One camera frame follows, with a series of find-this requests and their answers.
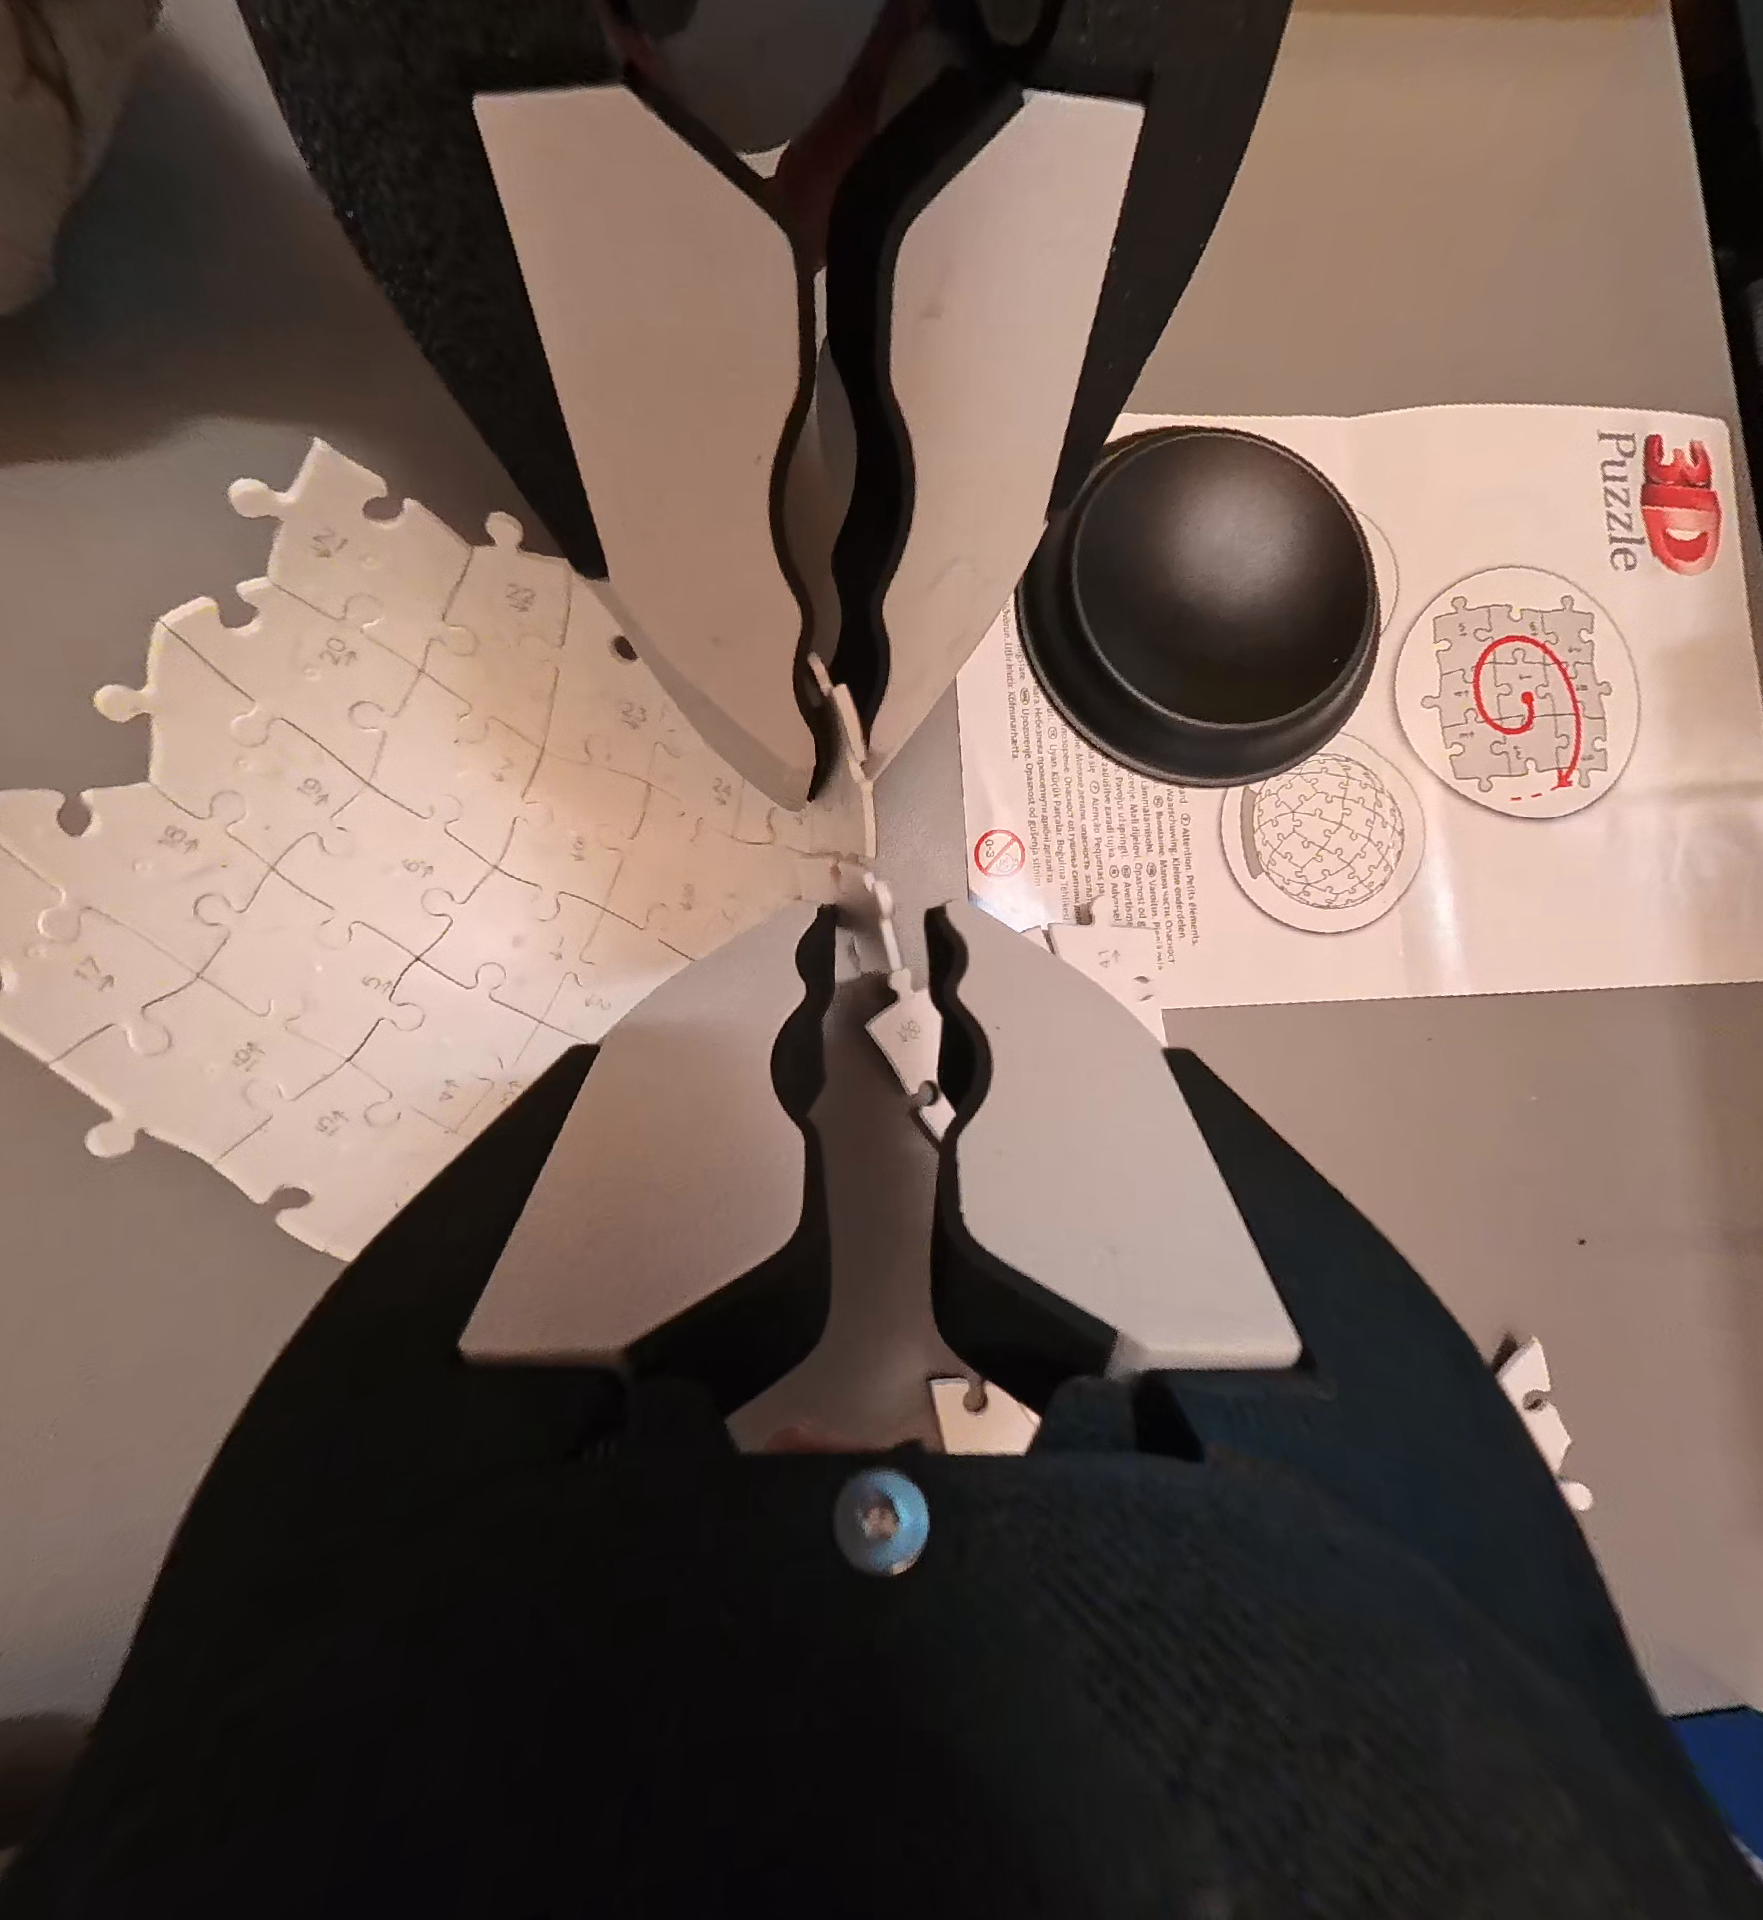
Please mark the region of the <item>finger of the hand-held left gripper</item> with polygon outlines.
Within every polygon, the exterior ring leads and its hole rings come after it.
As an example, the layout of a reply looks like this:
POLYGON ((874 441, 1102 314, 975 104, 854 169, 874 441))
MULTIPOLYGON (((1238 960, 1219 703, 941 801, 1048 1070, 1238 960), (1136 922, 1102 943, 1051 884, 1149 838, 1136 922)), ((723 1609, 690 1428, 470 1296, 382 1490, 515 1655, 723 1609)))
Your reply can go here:
POLYGON ((831 664, 884 768, 1029 562, 1143 104, 931 83, 866 142, 825 229, 851 431, 831 664))
POLYGON ((604 604, 704 740, 804 801, 816 733, 775 480, 813 337, 772 199, 798 108, 641 75, 471 115, 600 544, 604 604))

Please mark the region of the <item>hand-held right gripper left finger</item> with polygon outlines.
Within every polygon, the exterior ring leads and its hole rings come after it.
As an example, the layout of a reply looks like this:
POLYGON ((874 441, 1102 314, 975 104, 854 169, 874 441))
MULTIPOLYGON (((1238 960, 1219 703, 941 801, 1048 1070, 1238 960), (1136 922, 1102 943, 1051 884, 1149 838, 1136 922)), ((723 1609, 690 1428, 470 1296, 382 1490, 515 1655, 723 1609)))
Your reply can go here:
POLYGON ((812 1106, 838 913, 784 903, 604 1035, 461 1331, 483 1364, 598 1364, 739 1412, 825 1331, 812 1106))

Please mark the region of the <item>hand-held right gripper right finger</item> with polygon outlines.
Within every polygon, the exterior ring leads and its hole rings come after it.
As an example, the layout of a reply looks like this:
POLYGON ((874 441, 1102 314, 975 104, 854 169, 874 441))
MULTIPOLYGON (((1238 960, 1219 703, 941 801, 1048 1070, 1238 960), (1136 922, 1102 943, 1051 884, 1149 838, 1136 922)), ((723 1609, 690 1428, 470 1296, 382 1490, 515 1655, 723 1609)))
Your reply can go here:
POLYGON ((975 903, 928 913, 928 969, 931 1300, 965 1369, 1032 1412, 1070 1380, 1289 1372, 1300 1335, 1143 1021, 975 903))

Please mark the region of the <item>white puzzle piece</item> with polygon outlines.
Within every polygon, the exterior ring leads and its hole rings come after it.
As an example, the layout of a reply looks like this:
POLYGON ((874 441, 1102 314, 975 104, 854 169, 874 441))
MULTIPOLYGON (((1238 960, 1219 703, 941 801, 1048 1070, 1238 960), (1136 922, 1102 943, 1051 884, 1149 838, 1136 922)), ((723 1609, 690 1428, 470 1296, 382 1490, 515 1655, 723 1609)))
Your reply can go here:
POLYGON ((1560 1500, 1575 1515, 1586 1515, 1594 1509, 1594 1490, 1584 1482, 1566 1475, 1566 1453, 1573 1450, 1573 1434, 1557 1412, 1554 1382, 1550 1377, 1541 1339, 1519 1339, 1518 1332, 1505 1332, 1490 1353, 1490 1373, 1527 1426, 1527 1434, 1554 1478, 1560 1500))
POLYGON ((1038 1433, 1038 1412, 1003 1388, 965 1373, 925 1380, 944 1456, 1023 1456, 1038 1433))
POLYGON ((941 1019, 911 969, 893 969, 886 986, 893 998, 866 1021, 866 1035, 898 1077, 917 1124, 938 1147, 953 1118, 938 1086, 941 1019))

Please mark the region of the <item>assembled white puzzle ball section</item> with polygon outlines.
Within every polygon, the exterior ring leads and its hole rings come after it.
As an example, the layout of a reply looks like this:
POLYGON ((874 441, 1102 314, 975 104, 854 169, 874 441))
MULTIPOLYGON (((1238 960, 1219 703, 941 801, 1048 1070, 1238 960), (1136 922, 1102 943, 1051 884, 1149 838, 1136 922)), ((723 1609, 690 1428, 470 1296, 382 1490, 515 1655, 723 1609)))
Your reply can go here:
POLYGON ((312 441, 248 619, 164 613, 139 781, 0 787, 0 1033, 99 1112, 349 1261, 568 1048, 874 857, 858 718, 795 810, 683 718, 598 594, 508 512, 466 543, 312 441))

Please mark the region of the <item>puzzle instruction sheet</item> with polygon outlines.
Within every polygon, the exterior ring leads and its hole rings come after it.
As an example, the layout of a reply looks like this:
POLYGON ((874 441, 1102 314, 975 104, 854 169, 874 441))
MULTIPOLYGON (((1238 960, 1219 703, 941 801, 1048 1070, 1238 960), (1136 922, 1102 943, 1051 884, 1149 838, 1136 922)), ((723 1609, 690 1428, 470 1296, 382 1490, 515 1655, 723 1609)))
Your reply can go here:
POLYGON ((1635 406, 1226 417, 1349 495, 1379 652, 1343 728, 1169 787, 957 679, 972 902, 1168 1008, 1763 979, 1763 687, 1731 431, 1635 406))

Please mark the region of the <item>black dome stand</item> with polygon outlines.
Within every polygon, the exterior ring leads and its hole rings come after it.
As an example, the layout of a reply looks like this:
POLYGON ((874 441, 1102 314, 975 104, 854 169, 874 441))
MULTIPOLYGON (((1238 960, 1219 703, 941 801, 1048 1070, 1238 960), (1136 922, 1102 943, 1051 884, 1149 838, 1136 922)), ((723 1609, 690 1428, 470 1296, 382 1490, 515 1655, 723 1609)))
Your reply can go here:
POLYGON ((1360 515, 1305 455, 1175 422, 1108 441, 1011 594, 1029 676, 1099 754, 1175 787, 1319 754, 1370 683, 1360 515))

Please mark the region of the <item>beige cushion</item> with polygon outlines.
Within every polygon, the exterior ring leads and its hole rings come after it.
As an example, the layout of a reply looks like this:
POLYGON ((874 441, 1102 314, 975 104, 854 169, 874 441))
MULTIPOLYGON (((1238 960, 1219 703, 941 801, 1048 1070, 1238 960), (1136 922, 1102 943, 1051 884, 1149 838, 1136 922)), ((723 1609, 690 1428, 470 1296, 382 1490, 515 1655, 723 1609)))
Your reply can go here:
POLYGON ((159 2, 0 2, 0 318, 53 283, 159 2))

